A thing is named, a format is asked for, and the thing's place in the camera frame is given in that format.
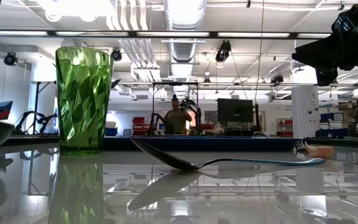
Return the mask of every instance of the green plastic cup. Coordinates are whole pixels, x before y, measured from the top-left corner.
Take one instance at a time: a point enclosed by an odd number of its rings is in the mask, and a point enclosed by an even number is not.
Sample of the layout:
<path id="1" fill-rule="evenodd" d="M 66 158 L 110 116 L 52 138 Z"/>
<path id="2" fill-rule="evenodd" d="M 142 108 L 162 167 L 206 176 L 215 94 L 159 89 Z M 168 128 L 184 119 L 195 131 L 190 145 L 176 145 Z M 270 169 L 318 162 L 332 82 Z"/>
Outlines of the green plastic cup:
<path id="1" fill-rule="evenodd" d="M 60 154 L 95 154 L 103 145 L 111 90 L 110 55 L 86 47 L 56 50 Z"/>

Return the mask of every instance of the metal spoon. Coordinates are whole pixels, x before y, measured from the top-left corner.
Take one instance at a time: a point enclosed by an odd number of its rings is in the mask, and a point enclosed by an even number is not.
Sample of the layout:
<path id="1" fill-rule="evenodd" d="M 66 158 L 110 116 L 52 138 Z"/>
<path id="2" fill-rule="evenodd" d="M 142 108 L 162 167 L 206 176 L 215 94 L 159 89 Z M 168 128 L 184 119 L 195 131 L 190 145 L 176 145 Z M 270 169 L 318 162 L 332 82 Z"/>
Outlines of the metal spoon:
<path id="1" fill-rule="evenodd" d="M 171 156 L 153 146 L 150 146 L 138 139 L 132 139 L 132 142 L 142 151 L 144 151 L 149 156 L 154 159 L 160 161 L 163 164 L 171 166 L 180 170 L 198 170 L 203 168 L 204 166 L 208 166 L 215 162 L 222 161 L 234 161 L 234 162 L 254 162 L 261 164 L 276 164 L 281 166 L 314 166 L 319 164 L 324 164 L 325 160 L 320 158 L 310 159 L 308 161 L 300 161 L 300 162 L 292 162 L 292 161 L 269 161 L 263 159 L 240 159 L 240 158 L 227 158 L 227 159 L 213 159 L 210 161 L 206 161 L 200 164 L 191 164 L 188 161 L 184 161 L 183 159 L 179 159 L 175 156 Z"/>

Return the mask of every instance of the woman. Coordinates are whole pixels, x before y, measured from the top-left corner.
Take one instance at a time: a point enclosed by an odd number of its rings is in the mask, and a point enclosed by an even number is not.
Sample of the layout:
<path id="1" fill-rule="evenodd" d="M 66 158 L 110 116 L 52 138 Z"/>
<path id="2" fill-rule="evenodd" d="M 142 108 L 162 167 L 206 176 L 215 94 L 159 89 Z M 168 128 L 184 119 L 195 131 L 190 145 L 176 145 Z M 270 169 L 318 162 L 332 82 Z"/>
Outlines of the woman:
<path id="1" fill-rule="evenodd" d="M 191 121 L 191 116 L 187 111 L 181 111 L 176 94 L 172 97 L 172 110 L 166 113 L 164 120 L 173 128 L 173 134 L 187 134 L 186 121 Z"/>

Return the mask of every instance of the spoon handle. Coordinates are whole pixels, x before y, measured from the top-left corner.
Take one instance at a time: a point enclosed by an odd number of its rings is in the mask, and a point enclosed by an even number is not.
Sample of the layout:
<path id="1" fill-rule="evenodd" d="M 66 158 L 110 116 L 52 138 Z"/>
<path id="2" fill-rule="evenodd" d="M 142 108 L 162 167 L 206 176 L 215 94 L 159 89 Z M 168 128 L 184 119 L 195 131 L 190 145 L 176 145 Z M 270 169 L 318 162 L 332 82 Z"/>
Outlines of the spoon handle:
<path id="1" fill-rule="evenodd" d="M 263 160 L 263 159 L 231 159 L 231 161 L 235 162 L 254 162 L 254 163 L 261 163 L 261 164 L 277 164 L 281 166 L 315 166 L 324 164 L 326 161 L 320 158 L 314 158 L 307 161 L 300 161 L 300 162 L 292 162 L 292 161 L 270 161 L 270 160 Z"/>

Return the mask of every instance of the table surface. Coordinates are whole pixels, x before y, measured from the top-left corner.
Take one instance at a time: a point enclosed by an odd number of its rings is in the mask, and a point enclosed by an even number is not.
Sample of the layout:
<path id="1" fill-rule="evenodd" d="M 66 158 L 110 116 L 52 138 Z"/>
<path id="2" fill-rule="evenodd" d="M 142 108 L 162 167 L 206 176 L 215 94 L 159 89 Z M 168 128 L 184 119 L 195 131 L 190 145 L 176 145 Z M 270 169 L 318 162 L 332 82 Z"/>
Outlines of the table surface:
<path id="1" fill-rule="evenodd" d="M 358 223 L 352 160 L 358 148 L 335 150 L 316 167 L 222 162 L 172 173 L 143 152 L 78 157 L 59 156 L 54 144 L 2 147 L 0 223 L 66 223 L 65 212 L 79 224 L 87 223 L 84 217 L 89 223 Z M 194 164 L 217 157 L 298 160 L 290 152 L 171 154 Z"/>

